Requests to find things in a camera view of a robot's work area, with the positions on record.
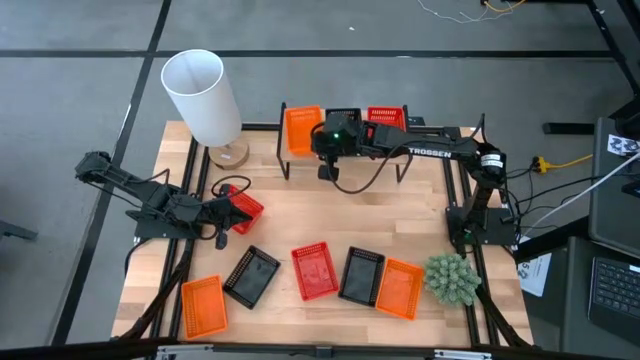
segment white cable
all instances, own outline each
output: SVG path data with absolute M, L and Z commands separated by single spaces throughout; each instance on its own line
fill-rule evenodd
M 459 12 L 459 14 L 460 14 L 460 15 L 462 15 L 462 16 L 464 16 L 464 17 L 465 17 L 465 18 L 467 18 L 468 20 L 458 20 L 458 19 L 456 19 L 456 18 L 452 18 L 452 17 L 450 17 L 450 16 L 443 16 L 443 15 L 440 15 L 440 14 L 438 14 L 436 11 L 431 10 L 431 9 L 429 9 L 428 7 L 424 6 L 424 4 L 422 3 L 422 1 L 421 1 L 421 0 L 417 0 L 417 1 L 418 1 L 418 3 L 420 4 L 420 6 L 422 7 L 422 9 L 423 9 L 424 11 L 429 12 L 429 13 L 431 13 L 431 14 L 433 14 L 433 15 L 437 16 L 437 17 L 438 17 L 438 18 L 440 18 L 440 19 L 455 21 L 455 22 L 457 22 L 458 24 L 468 24 L 468 23 L 472 23 L 472 22 L 482 22 L 482 21 L 486 21 L 486 20 L 497 20 L 497 19 L 501 18 L 501 17 L 502 17 L 502 16 L 504 16 L 504 15 L 510 15 L 510 14 L 513 14 L 513 8 L 511 7 L 511 3 L 507 1 L 507 4 L 509 4 L 509 10 L 510 10 L 509 12 L 502 13 L 502 14 L 500 14 L 500 15 L 498 15 L 498 16 L 495 16 L 495 17 L 488 17 L 488 18 L 485 18 L 484 16 L 485 16 L 485 15 L 487 14 L 487 12 L 489 11 L 489 8 L 488 8 L 488 7 L 485 7 L 484 12 L 482 13 L 482 15 L 480 15 L 480 17 L 478 17 L 478 18 L 476 18 L 476 19 L 473 19 L 473 18 L 469 17 L 467 14 L 463 13 L 462 11 L 460 11 L 460 12 Z
M 597 188 L 598 186 L 600 186 L 600 184 L 602 184 L 603 182 L 607 181 L 610 177 L 612 177 L 613 175 L 615 175 L 618 171 L 620 171 L 622 168 L 624 168 L 625 166 L 627 166 L 628 164 L 632 163 L 633 161 L 635 161 L 636 159 L 640 158 L 640 152 L 638 152 L 637 154 L 635 154 L 631 159 L 625 161 L 622 165 L 618 166 L 617 168 L 613 169 L 613 171 L 611 171 L 609 174 L 607 174 L 607 176 L 603 177 L 602 179 L 600 179 L 600 181 L 598 181 L 597 183 L 591 185 L 587 190 L 581 192 L 578 196 L 574 197 L 573 199 L 567 201 L 566 203 L 564 203 L 561 206 L 558 206 L 557 208 L 551 210 L 550 212 L 548 212 L 545 216 L 541 217 L 540 219 L 538 219 L 538 221 L 535 222 L 535 224 L 531 225 L 531 227 L 529 228 L 529 230 L 527 230 L 524 234 L 522 234 L 522 236 L 526 236 L 531 230 L 533 230 L 534 227 L 536 227 L 538 224 L 540 224 L 542 221 L 544 221 L 545 219 L 547 219 L 549 216 L 553 215 L 554 213 L 560 211 L 562 208 L 566 207 L 567 205 L 571 204 L 572 202 L 578 200 L 579 198 L 581 198 L 584 194 L 592 191 L 593 189 Z

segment red basket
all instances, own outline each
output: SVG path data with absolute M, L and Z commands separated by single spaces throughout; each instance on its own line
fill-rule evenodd
M 326 242 L 291 251 L 302 300 L 329 295 L 340 289 Z
M 238 191 L 238 188 L 231 185 L 231 190 L 229 191 L 229 194 L 233 194 L 236 191 Z M 260 218 L 260 215 L 262 215 L 262 210 L 264 210 L 264 206 L 262 206 L 259 202 L 255 201 L 249 195 L 247 195 L 247 193 L 244 193 L 244 192 L 242 194 L 232 197 L 231 203 L 233 203 L 233 205 L 237 206 L 240 210 L 244 211 L 245 213 L 253 217 L 253 220 L 249 220 L 240 224 L 233 225 L 232 227 L 233 230 L 244 235 L 247 232 L 249 232 L 253 224 L 255 224 L 256 221 L 258 221 L 258 219 Z
M 407 131 L 404 110 L 401 107 L 369 106 L 367 120 L 389 126 L 395 126 Z

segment white paper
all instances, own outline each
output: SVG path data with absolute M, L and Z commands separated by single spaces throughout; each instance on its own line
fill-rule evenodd
M 616 155 L 627 155 L 640 150 L 640 142 L 609 134 L 607 150 Z
M 520 242 L 526 242 L 530 238 L 523 236 Z M 544 254 L 533 260 L 518 265 L 518 277 L 520 288 L 529 294 L 541 297 L 544 293 L 544 284 L 547 282 L 547 272 L 551 263 L 551 254 Z

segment keyboard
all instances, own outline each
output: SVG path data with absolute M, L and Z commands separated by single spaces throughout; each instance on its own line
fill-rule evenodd
M 640 345 L 640 266 L 594 258 L 590 299 L 591 322 Z

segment logo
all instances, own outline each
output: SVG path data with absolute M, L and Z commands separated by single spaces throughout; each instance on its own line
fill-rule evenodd
M 429 149 L 418 149 L 418 148 L 409 148 L 409 152 L 411 154 L 423 155 L 423 156 L 433 156 L 433 157 L 442 157 L 442 158 L 450 158 L 451 153 L 448 151 L 440 151 L 440 150 L 429 150 Z

